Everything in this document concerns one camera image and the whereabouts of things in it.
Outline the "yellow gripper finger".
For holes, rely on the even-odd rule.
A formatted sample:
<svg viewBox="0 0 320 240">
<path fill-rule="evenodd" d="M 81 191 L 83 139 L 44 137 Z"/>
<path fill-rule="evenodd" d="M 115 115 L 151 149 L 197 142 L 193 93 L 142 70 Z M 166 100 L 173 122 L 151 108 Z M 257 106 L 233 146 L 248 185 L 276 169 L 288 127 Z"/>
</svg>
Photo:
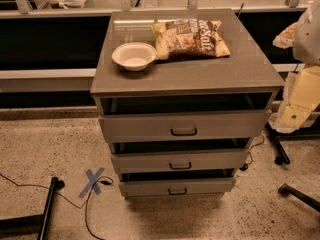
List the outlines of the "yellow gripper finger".
<svg viewBox="0 0 320 240">
<path fill-rule="evenodd" d="M 297 23 L 292 23 L 280 34 L 278 34 L 274 40 L 273 45 L 278 48 L 287 49 L 293 46 L 294 33 Z"/>
<path fill-rule="evenodd" d="M 282 98 L 278 111 L 269 122 L 279 133 L 292 133 L 320 104 L 320 66 L 306 65 L 299 73 L 290 72 Z"/>
</svg>

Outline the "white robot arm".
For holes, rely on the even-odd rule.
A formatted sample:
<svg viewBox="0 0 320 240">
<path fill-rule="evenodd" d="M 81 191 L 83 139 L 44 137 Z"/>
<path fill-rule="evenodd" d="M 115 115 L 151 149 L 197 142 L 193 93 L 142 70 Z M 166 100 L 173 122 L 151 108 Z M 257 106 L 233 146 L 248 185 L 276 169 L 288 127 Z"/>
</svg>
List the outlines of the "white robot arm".
<svg viewBox="0 0 320 240">
<path fill-rule="evenodd" d="M 320 105 L 320 0 L 313 1 L 297 22 L 273 40 L 273 45 L 293 48 L 293 56 L 304 64 L 299 73 L 290 72 L 285 79 L 283 101 L 271 117 L 280 133 L 298 130 Z"/>
</svg>

